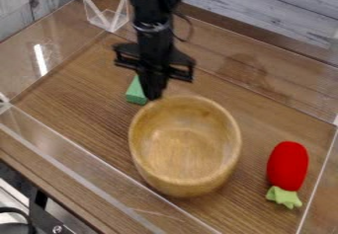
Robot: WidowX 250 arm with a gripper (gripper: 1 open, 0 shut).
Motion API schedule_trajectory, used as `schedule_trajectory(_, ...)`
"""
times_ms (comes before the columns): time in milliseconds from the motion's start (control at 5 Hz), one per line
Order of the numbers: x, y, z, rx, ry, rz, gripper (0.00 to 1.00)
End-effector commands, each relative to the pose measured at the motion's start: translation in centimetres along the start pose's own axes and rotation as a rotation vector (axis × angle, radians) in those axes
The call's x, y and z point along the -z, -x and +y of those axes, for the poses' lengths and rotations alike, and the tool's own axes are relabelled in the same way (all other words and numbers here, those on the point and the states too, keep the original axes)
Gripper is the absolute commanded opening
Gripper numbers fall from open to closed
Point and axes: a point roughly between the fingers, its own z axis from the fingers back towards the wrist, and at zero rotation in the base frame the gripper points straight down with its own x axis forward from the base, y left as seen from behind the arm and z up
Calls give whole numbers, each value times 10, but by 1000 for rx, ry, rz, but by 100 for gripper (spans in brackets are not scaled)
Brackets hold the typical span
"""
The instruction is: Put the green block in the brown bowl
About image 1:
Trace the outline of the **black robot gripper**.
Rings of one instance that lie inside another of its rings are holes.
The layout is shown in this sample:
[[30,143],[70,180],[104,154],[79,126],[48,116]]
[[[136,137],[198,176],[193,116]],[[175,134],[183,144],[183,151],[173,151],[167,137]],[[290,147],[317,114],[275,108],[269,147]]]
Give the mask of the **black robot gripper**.
[[114,45],[116,65],[139,74],[146,97],[154,101],[163,95],[169,79],[193,81],[194,59],[174,46],[173,24],[135,21],[136,41]]

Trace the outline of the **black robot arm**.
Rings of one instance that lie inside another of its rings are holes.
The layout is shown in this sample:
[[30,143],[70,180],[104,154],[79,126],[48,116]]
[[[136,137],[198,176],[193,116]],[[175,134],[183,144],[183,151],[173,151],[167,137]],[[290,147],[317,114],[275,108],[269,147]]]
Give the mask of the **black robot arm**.
[[132,69],[150,101],[159,99],[169,80],[193,81],[195,59],[174,45],[173,15],[181,0],[130,0],[136,42],[118,43],[115,64]]

